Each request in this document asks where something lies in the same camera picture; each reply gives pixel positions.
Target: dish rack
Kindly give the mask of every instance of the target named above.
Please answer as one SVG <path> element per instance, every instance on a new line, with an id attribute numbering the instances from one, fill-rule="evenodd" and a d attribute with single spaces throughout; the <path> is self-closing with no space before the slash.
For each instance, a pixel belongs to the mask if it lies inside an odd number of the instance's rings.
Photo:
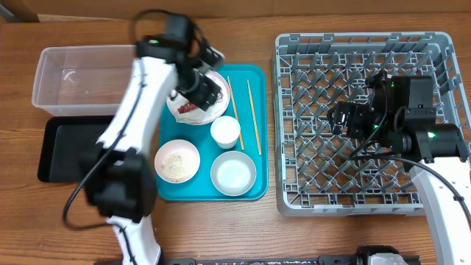
<path id="1" fill-rule="evenodd" d="M 327 122 L 338 101 L 366 103 L 364 79 L 382 70 L 433 77 L 436 122 L 458 125 L 470 150 L 470 110 L 446 33 L 279 35 L 273 101 L 277 206 L 283 215 L 424 214 L 402 163 L 348 161 L 360 142 L 333 135 Z M 375 145 L 368 150 L 383 151 Z"/>

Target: white cup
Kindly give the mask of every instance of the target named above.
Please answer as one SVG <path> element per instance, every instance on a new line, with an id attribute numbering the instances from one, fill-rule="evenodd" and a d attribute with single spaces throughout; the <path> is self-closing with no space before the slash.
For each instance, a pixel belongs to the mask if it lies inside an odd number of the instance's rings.
<path id="1" fill-rule="evenodd" d="M 241 134 L 241 125 L 230 116 L 221 116 L 211 125 L 211 136 L 222 149 L 233 148 Z"/>

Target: wooden chopstick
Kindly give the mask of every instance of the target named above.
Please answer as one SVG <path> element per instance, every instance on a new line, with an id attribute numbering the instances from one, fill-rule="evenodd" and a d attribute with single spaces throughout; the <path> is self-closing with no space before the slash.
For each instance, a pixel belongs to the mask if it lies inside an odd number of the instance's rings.
<path id="1" fill-rule="evenodd" d="M 249 87 L 250 106 L 252 107 L 253 127 L 255 127 L 255 136 L 257 137 L 258 155 L 262 155 L 262 149 L 260 148 L 260 139 L 258 138 L 257 119 L 255 118 L 255 111 L 253 109 L 252 91 L 250 90 L 249 80 L 247 80 L 247 86 Z"/>
<path id="2" fill-rule="evenodd" d="M 230 99 L 233 101 L 233 108 L 234 108 L 234 116 L 235 119 L 238 122 L 238 117 L 237 117 L 237 109 L 236 109 L 236 102 L 234 101 L 234 94 L 233 94 L 233 87 L 230 85 L 230 78 L 227 76 L 227 84 L 229 85 L 229 91 L 230 91 Z M 242 141 L 242 129 L 241 129 L 241 134 L 238 136 L 238 138 L 241 140 L 241 147 L 242 151 L 244 151 L 244 141 Z"/>

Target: transparent container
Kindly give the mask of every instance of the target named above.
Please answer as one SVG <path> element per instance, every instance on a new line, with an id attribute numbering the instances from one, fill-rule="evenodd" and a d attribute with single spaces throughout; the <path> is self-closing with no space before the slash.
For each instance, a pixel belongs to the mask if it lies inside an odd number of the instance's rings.
<path id="1" fill-rule="evenodd" d="M 54 116 L 114 115 L 134 57 L 132 45 L 46 48 L 36 70 L 32 104 Z"/>

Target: teal placemat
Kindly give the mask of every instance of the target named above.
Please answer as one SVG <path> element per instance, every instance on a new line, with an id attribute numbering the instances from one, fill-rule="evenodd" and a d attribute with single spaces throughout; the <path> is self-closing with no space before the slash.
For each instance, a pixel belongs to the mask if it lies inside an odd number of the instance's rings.
<path id="1" fill-rule="evenodd" d="M 198 149 L 201 163 L 196 175 L 189 181 L 181 184 L 167 183 L 157 177 L 159 195 L 169 201 L 211 201 L 211 200 L 254 200 L 260 199 L 268 189 L 268 136 L 266 128 L 266 87 L 265 75 L 262 70 L 254 65 L 225 65 L 218 70 L 226 80 L 230 77 L 233 88 L 235 106 L 239 122 L 241 123 L 242 137 L 245 150 L 241 150 L 238 141 L 233 149 L 245 153 L 252 158 L 257 168 L 257 179 L 254 186 L 246 194 L 238 197 L 228 197 L 214 188 L 210 178 L 210 170 L 214 160 L 226 150 L 221 149 L 211 138 L 211 124 L 189 125 L 175 121 L 167 106 L 164 107 L 160 120 L 159 146 L 164 143 L 183 139 L 191 142 Z M 258 155 L 257 139 L 250 107 L 249 90 L 247 80 L 250 81 L 252 99 L 257 117 L 258 134 L 262 155 Z M 234 117 L 232 100 L 224 113 Z"/>

